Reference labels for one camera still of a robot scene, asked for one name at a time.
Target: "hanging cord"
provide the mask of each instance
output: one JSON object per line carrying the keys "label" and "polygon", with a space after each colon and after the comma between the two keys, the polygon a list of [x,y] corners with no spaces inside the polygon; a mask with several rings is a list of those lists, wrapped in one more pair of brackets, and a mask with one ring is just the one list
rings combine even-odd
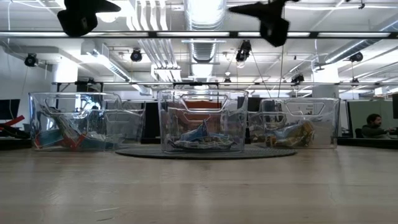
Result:
{"label": "hanging cord", "polygon": [[263,84],[264,84],[264,86],[266,87],[266,90],[267,90],[267,92],[268,92],[269,98],[272,98],[272,97],[271,97],[271,94],[269,93],[269,90],[268,90],[267,84],[265,83],[265,81],[264,81],[264,78],[263,78],[263,77],[262,77],[262,75],[261,75],[260,68],[259,68],[259,66],[258,66],[258,64],[257,64],[256,58],[255,58],[255,56],[254,56],[254,53],[253,53],[253,51],[252,51],[252,50],[251,50],[251,55],[253,56],[254,63],[256,64],[256,67],[257,67],[257,71],[259,71],[259,74],[260,74],[260,77],[261,77],[262,83],[263,83]]}
{"label": "hanging cord", "polygon": [[238,89],[238,82],[239,82],[239,76],[238,76],[238,62],[236,62],[236,89]]}
{"label": "hanging cord", "polygon": [[[352,82],[354,81],[354,62],[351,62],[351,73],[353,74]],[[353,93],[353,100],[354,100],[354,87],[351,87],[351,92]]]}
{"label": "hanging cord", "polygon": [[279,79],[279,87],[278,87],[278,98],[280,94],[280,86],[282,84],[282,76],[283,76],[283,70],[284,70],[284,49],[285,45],[282,46],[282,60],[280,61],[280,79]]}
{"label": "hanging cord", "polygon": [[229,66],[231,66],[232,61],[233,61],[233,58],[231,58],[231,60],[229,61],[228,67],[226,68],[225,72],[228,72]]}

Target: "ceiling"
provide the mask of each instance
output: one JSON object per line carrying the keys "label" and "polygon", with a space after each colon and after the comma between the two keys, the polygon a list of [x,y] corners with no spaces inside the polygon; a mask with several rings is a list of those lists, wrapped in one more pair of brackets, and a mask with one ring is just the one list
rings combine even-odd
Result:
{"label": "ceiling", "polygon": [[[10,21],[10,30],[62,30],[56,18],[57,11],[61,9],[42,9],[29,7],[23,4],[0,0],[0,30],[8,30],[8,21]],[[55,1],[39,2],[35,0],[21,1],[31,6],[49,6],[58,7]],[[227,6],[254,2],[248,0],[227,1]],[[349,3],[341,0],[301,0],[300,3],[288,3],[288,6],[308,7],[319,9],[320,7],[350,7],[358,6],[360,0],[352,0]],[[365,0],[367,6],[398,7],[396,0]],[[167,4],[167,23],[169,30],[185,30],[185,16],[182,0],[169,0]],[[298,10],[285,9],[285,18],[291,22],[290,30],[294,31],[375,31],[379,24],[391,18],[398,20],[398,11],[392,8],[370,8],[359,10]],[[259,22],[256,19],[239,16],[236,14],[227,14],[223,24],[223,30],[258,30]],[[119,17],[112,23],[106,23],[99,20],[95,31],[107,30],[128,30],[126,18]],[[129,56],[133,48],[140,47],[137,39],[96,39],[97,44],[106,44],[111,52],[111,58],[129,71],[136,80],[149,81],[151,62],[144,54],[144,58],[139,63],[133,63]],[[11,39],[9,46],[12,49],[18,49],[21,46],[43,46],[58,47],[84,63],[84,56],[80,55],[81,43],[83,39]],[[241,39],[225,39],[223,43],[218,44],[216,48],[216,65],[208,80],[222,81],[225,78],[225,72],[230,72],[232,82],[254,82],[260,81],[260,74],[270,82],[278,82],[281,77],[290,81],[294,73],[289,73],[291,69],[309,59],[314,55],[327,55],[339,49],[340,47],[352,42],[352,40],[322,39],[322,40],[294,40],[290,39],[283,47],[275,48],[262,39],[252,39],[253,54],[246,60],[243,68],[238,68],[234,60],[236,49],[240,46]],[[397,47],[396,40],[382,40],[361,52],[366,61],[372,57],[382,54],[385,51]],[[182,78],[187,78],[190,74],[191,56],[187,44],[182,43],[181,39],[172,39],[175,58],[181,67]],[[42,60],[49,60],[56,63],[58,56],[43,55]],[[377,71],[383,66],[390,65],[398,61],[398,50],[393,50],[388,54],[370,60],[360,66],[351,68],[351,62],[340,61],[338,66],[339,78],[341,81],[350,80],[352,76],[357,76],[370,71]],[[91,70],[90,76],[97,80],[113,81],[113,74],[102,65],[95,63],[86,64]],[[301,70],[306,81],[311,80],[312,70],[310,68]],[[376,82],[386,78],[396,81],[393,78],[398,74],[398,66],[388,72],[378,73],[367,77],[367,82]]]}

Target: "table surface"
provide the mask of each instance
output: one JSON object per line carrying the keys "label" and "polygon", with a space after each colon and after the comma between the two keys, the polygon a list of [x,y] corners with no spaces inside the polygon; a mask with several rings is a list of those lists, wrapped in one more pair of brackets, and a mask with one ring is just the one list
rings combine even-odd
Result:
{"label": "table surface", "polygon": [[233,161],[0,151],[0,223],[397,223],[398,151]]}

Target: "ductwork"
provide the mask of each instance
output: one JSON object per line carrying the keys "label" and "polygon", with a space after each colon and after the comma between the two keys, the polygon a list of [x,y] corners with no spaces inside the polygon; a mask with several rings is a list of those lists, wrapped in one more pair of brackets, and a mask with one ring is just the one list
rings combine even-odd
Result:
{"label": "ductwork", "polygon": [[[397,32],[398,31],[398,20],[395,20],[393,23],[385,26],[384,28],[380,29],[379,32]],[[336,63],[341,60],[344,60],[361,50],[372,46],[373,44],[379,42],[380,40],[368,39],[368,40],[361,40],[361,41],[352,41],[345,46],[339,48],[338,50],[330,53],[325,58],[325,63]]]}
{"label": "ductwork", "polygon": [[[398,14],[392,16],[388,20],[384,21],[382,24],[377,26],[376,31],[379,32],[397,32],[398,30]],[[323,60],[320,60],[320,64],[332,64],[344,60],[367,47],[370,47],[380,40],[367,39],[367,40],[353,40],[350,43],[340,47],[336,51],[329,53]],[[302,63],[300,66],[295,68],[298,71],[304,71],[309,69],[312,63]]]}
{"label": "ductwork", "polygon": [[[184,7],[188,30],[221,29],[226,12],[226,0],[184,0]],[[216,43],[191,43],[193,60],[198,63],[211,62],[215,57],[216,46]],[[195,76],[207,77],[211,74],[213,66],[205,66],[206,68],[204,65],[192,65],[192,72]]]}
{"label": "ductwork", "polygon": [[[138,0],[130,0],[132,6],[132,15],[126,20],[126,24],[130,30],[150,30],[147,21],[147,1],[139,0],[141,3],[141,16],[138,20],[136,6]],[[159,30],[157,25],[157,11],[155,0],[149,0],[150,3],[150,26],[153,30]],[[160,3],[160,24],[163,30],[167,30],[166,25],[166,7],[164,1]],[[139,40],[139,44],[145,53],[154,64],[155,68],[178,68],[177,62],[175,61],[173,48],[170,40],[154,40],[154,39],[142,39]]]}

